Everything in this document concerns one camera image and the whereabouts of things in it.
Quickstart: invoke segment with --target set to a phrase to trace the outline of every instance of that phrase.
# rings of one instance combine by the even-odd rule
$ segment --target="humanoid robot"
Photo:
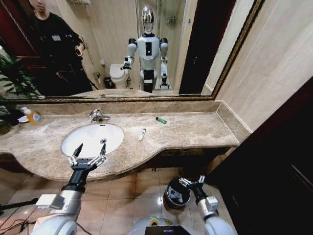
[[[81,208],[81,198],[85,192],[86,179],[92,170],[97,169],[105,160],[106,140],[100,154],[94,158],[78,158],[83,144],[81,144],[68,157],[71,168],[74,170],[69,182],[62,187],[60,194],[43,194],[37,201],[40,208],[53,209],[46,221],[31,232],[31,235],[75,235],[77,233],[77,217]],[[206,235],[234,235],[231,226],[223,219],[218,217],[215,197],[207,197],[203,192],[202,186],[204,176],[197,182],[190,182],[180,178],[179,182],[186,188],[193,191],[196,197],[202,219],[204,220],[204,232]],[[180,235],[201,235],[183,225],[175,225],[170,220],[149,216],[141,219],[134,224],[128,235],[156,235],[156,234],[180,234]]]
[[[152,93],[154,84],[157,80],[157,71],[155,70],[156,58],[159,50],[161,52],[161,79],[160,89],[169,89],[167,83],[167,39],[161,40],[152,33],[154,24],[154,15],[150,7],[145,6],[141,14],[142,24],[145,33],[136,41],[134,38],[128,40],[128,56],[125,57],[124,66],[121,70],[131,70],[134,63],[134,55],[138,49],[140,58],[140,78],[143,81],[143,90]]]

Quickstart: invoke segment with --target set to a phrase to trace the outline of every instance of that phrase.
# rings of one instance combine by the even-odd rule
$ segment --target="chrome robot head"
[[[148,6],[144,6],[141,13],[141,20],[143,24],[143,28],[145,29],[146,34],[152,33],[153,28],[153,22],[154,22],[154,16],[152,8]]]

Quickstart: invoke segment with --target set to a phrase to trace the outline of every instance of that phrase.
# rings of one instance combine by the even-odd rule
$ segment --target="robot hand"
[[[170,89],[170,85],[167,83],[167,57],[161,58],[161,79],[162,84],[160,85],[160,89],[162,86]]]
[[[124,66],[121,67],[121,70],[131,70],[134,59],[130,56],[125,57]]]

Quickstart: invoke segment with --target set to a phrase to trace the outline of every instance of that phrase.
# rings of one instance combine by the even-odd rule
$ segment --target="soap bottle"
[[[27,107],[22,107],[21,110],[26,115],[31,124],[38,125],[40,122],[42,122],[43,118],[35,111],[30,110]]]

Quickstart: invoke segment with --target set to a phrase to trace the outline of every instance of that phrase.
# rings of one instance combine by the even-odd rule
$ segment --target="toilet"
[[[111,64],[110,77],[115,87],[125,89],[127,86],[127,79],[129,77],[128,70],[121,70],[123,64]]]

